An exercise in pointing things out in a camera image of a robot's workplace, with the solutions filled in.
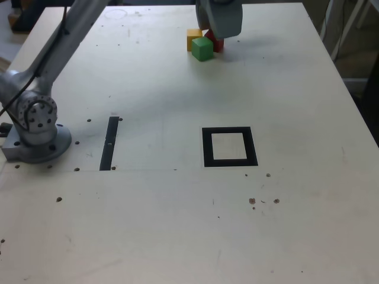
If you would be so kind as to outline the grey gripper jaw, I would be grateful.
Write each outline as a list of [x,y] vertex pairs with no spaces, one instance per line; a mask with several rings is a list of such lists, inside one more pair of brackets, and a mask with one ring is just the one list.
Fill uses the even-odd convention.
[[241,1],[195,1],[199,29],[212,30],[216,39],[238,36],[242,30]]

